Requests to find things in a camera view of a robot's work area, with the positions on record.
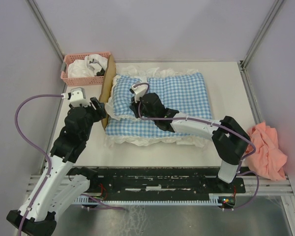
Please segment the blue gingham mattress pad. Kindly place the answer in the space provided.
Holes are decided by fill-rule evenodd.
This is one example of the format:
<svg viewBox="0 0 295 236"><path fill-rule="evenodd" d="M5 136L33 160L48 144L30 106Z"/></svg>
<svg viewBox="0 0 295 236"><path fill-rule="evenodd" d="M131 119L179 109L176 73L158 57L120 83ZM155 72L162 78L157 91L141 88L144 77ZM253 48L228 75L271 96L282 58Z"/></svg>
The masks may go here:
<svg viewBox="0 0 295 236"><path fill-rule="evenodd" d="M178 112L213 118L204 77L196 69L175 72L123 68L112 80L105 109L109 116L105 128L109 145L149 146L163 142L203 148L205 138L173 132L168 118Z"/></svg>

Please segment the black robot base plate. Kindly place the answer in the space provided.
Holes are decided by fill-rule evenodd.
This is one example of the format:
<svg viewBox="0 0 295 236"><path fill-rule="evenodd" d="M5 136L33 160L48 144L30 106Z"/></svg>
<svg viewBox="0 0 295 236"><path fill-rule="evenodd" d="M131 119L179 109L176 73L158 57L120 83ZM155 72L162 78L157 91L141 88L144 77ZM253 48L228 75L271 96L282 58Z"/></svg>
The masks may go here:
<svg viewBox="0 0 295 236"><path fill-rule="evenodd" d="M242 178L225 183L218 177L217 168L95 168L97 176L91 181L88 193L179 191L226 194L245 193Z"/></svg>

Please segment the pink plastic basket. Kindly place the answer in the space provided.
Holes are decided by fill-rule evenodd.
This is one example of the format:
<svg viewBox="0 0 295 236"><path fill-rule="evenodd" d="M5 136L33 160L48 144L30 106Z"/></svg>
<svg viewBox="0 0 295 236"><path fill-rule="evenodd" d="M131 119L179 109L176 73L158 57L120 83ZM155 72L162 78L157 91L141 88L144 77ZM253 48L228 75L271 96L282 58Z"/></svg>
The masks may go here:
<svg viewBox="0 0 295 236"><path fill-rule="evenodd" d="M110 59L111 52L93 52L93 53L78 53L78 54L67 54L64 56L63 63L61 66L60 78L66 83L68 87L73 86L90 86L90 85L101 85L106 77L106 73L103 76L93 77L79 77L71 78L68 76L68 66L77 59L84 59L86 56L91 54L98 54L107 59Z"/></svg>

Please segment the blue gingham pillow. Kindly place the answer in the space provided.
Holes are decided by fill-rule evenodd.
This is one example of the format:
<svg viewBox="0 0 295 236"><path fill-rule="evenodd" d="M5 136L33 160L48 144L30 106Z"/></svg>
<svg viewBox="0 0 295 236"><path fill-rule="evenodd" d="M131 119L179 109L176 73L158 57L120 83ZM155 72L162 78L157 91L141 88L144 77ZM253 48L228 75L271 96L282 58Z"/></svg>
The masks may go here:
<svg viewBox="0 0 295 236"><path fill-rule="evenodd" d="M131 98L133 97L130 89L137 83L147 83L146 77L116 75L113 78L111 96L105 104L106 112L110 118L116 120L137 119L134 112L129 108L131 105Z"/></svg>

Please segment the aluminium frame post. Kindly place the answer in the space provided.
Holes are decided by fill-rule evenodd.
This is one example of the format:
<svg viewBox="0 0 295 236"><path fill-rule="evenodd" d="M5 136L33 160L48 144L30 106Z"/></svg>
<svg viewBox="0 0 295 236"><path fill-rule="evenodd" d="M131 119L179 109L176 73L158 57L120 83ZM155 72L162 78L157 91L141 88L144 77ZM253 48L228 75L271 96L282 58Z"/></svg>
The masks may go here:
<svg viewBox="0 0 295 236"><path fill-rule="evenodd" d="M257 34L255 35L252 41L252 44L249 47L248 52L246 53L246 56L244 57L243 61L241 61L240 63L242 70L246 70L248 68L258 48L260 47L262 41L264 40L271 26L273 25L281 9L283 8L285 2L286 2L285 0L274 1L265 19L263 20Z"/></svg>
<svg viewBox="0 0 295 236"><path fill-rule="evenodd" d="M39 5L35 0L25 0L27 3L29 9L31 10L32 14L34 15L36 21L40 25L43 33L45 34L47 40L49 41L50 45L52 46L52 49L54 50L55 54L59 58L61 62L63 62L64 59L64 53L62 49L60 48L60 45L53 34L51 28L49 27L42 11L39 8Z"/></svg>

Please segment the wooden pet bed frame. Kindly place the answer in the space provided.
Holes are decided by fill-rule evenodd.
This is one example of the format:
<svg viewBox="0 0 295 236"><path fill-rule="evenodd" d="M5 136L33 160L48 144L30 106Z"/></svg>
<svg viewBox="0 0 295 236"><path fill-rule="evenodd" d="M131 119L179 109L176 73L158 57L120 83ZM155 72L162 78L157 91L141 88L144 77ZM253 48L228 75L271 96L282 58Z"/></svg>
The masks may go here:
<svg viewBox="0 0 295 236"><path fill-rule="evenodd" d="M111 96L113 79L116 76L116 63L113 55L108 57L107 69L104 75L99 101L106 104Z"/></svg>

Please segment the pink cloth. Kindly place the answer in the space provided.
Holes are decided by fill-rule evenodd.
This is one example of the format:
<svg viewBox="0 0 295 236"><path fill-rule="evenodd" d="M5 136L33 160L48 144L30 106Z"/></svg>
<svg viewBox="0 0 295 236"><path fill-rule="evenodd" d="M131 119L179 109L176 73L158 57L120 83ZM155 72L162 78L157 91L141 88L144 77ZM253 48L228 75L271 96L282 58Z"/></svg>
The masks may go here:
<svg viewBox="0 0 295 236"><path fill-rule="evenodd" d="M256 147L256 151L245 158L249 169L272 181L285 180L283 167L288 157L279 149L277 130L263 121L251 127L247 133Z"/></svg>

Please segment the white cloth in basket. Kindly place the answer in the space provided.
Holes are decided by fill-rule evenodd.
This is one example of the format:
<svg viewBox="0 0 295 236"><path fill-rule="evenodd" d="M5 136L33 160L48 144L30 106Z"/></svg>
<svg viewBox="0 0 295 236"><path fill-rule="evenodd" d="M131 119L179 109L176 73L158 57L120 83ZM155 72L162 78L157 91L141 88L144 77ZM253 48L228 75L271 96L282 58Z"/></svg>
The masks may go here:
<svg viewBox="0 0 295 236"><path fill-rule="evenodd" d="M99 54L91 54L83 59L76 59L68 66L69 78L104 76L108 59Z"/></svg>

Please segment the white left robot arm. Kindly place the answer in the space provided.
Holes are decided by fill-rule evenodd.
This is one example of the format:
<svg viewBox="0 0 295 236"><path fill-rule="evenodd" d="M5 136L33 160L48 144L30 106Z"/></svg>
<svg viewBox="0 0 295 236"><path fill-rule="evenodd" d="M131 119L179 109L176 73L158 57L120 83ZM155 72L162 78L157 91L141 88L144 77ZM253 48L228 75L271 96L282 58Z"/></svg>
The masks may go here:
<svg viewBox="0 0 295 236"><path fill-rule="evenodd" d="M43 153L47 168L23 205L6 217L18 229L18 235L52 235L66 209L84 192L93 192L99 186L96 171L73 165L86 148L93 124L106 118L104 103L96 97L87 100L71 96L69 101L65 126L50 153Z"/></svg>

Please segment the aluminium frame post left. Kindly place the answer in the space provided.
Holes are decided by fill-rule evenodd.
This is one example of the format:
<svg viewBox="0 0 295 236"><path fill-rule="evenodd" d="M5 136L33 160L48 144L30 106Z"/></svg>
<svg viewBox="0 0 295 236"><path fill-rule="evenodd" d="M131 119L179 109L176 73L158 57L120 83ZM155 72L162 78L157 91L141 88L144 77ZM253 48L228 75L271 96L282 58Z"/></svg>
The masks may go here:
<svg viewBox="0 0 295 236"><path fill-rule="evenodd" d="M39 5L35 0L25 0L27 3L29 9L31 10L32 14L34 15L36 21L40 25L43 33L45 34L47 40L49 41L50 45L52 46L52 49L54 50L55 54L59 58L61 62L63 62L64 59L64 53L62 49L60 48L60 45L53 34L51 28L49 27L42 11L39 8Z"/></svg>

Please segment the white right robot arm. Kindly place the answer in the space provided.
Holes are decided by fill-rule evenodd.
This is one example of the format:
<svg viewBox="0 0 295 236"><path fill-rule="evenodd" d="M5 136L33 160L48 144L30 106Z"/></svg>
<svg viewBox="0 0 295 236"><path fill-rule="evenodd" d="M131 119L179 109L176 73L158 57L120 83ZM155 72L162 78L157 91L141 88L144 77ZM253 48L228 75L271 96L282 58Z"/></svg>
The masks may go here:
<svg viewBox="0 0 295 236"><path fill-rule="evenodd" d="M215 181L216 188L221 192L233 188L243 155L252 144L249 135L234 118L225 116L222 120L210 120L189 116L166 108L156 93L141 97L134 95L130 109L136 118L151 120L162 131L195 135L212 141L222 160Z"/></svg>

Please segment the aluminium frame post right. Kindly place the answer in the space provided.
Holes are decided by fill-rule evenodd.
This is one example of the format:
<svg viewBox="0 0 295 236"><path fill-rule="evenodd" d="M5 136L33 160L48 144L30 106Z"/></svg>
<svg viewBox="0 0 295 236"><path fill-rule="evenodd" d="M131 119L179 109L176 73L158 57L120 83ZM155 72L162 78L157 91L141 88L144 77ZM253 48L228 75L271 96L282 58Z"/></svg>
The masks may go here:
<svg viewBox="0 0 295 236"><path fill-rule="evenodd" d="M246 70L248 68L258 48L260 47L262 41L264 40L271 26L273 25L281 9L283 8L285 2L286 2L285 0L274 1L265 19L263 20L257 34L255 35L252 41L252 44L249 47L248 52L246 53L246 56L244 57L243 61L241 61L240 63L242 70Z"/></svg>

